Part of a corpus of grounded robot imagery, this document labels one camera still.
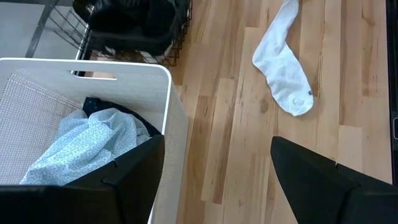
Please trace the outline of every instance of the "patterned fabric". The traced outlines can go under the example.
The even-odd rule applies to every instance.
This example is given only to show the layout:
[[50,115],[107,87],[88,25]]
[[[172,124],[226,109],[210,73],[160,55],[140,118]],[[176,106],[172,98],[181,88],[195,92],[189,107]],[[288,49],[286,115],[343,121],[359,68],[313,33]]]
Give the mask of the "patterned fabric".
[[150,138],[131,114],[110,108],[87,118],[76,110],[61,120],[55,142],[20,184],[65,185],[113,161]]
[[116,103],[111,103],[107,101],[102,101],[99,98],[92,98],[92,97],[86,97],[85,103],[83,105],[83,111],[87,114],[87,116],[90,116],[92,113],[109,109],[109,108],[116,108],[119,111],[122,111],[123,113],[128,113],[134,115],[138,120],[140,120],[145,127],[148,130],[148,133],[151,137],[161,134],[153,125],[151,125],[148,121],[146,121],[144,118],[139,116],[136,112],[131,111],[123,106],[120,106]]

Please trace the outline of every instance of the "white laundry basket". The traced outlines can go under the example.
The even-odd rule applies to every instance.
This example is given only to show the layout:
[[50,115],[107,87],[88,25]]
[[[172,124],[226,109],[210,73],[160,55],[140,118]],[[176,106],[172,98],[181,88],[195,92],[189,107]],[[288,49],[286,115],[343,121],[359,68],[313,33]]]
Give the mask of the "white laundry basket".
[[[85,78],[74,71],[112,73]],[[87,96],[134,110],[165,136],[162,178],[148,223],[174,224],[182,179],[188,119],[169,71],[124,62],[0,59],[0,184],[18,184],[48,149],[62,118]]]

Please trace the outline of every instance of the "clothing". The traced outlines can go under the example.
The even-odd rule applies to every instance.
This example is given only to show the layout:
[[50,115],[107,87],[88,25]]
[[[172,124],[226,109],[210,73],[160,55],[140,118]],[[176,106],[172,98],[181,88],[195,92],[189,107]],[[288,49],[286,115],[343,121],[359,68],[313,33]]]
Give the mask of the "clothing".
[[115,108],[87,115],[76,110],[60,122],[54,143],[20,184],[65,185],[134,149],[150,138],[144,124]]
[[136,112],[131,111],[121,105],[118,105],[116,103],[102,101],[99,98],[86,97],[86,100],[83,105],[83,111],[87,114],[87,116],[90,116],[91,114],[93,114],[97,111],[101,111],[101,110],[105,110],[105,109],[109,109],[109,108],[116,108],[117,110],[119,110],[123,113],[132,114],[135,118],[137,118],[139,121],[141,121],[145,125],[150,137],[153,137],[157,134],[161,134],[155,127],[153,127],[153,125],[151,125],[148,121],[146,121],[144,118],[139,116],[139,114],[137,114]]
[[285,0],[254,52],[252,62],[267,78],[278,105],[293,116],[308,112],[313,96],[300,62],[286,44],[299,12],[299,0]]

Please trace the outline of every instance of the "floor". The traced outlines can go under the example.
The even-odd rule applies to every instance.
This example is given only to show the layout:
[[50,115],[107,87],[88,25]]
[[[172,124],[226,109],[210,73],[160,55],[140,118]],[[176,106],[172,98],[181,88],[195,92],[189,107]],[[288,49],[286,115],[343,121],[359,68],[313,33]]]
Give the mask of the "floor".
[[69,38],[61,30],[71,32],[76,21],[68,17],[72,2],[58,1],[57,10],[46,6],[51,0],[0,0],[0,58],[32,57],[75,59],[78,45],[65,41]]
[[300,1],[288,45],[315,106],[298,118],[251,63],[282,2],[193,2],[171,69],[190,120],[178,223],[296,223],[269,155],[276,135],[392,181],[385,2]]

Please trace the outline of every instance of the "white plastic bin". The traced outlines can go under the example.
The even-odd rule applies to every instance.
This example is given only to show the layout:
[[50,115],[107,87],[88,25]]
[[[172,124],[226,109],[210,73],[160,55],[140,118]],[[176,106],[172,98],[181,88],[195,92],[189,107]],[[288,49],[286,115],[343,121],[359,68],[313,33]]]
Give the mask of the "white plastic bin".
[[[74,71],[112,73],[85,78]],[[140,114],[165,136],[162,178],[148,223],[174,224],[182,179],[188,119],[170,72],[159,65],[124,62],[0,59],[0,184],[18,184],[48,149],[62,118],[87,96]]]

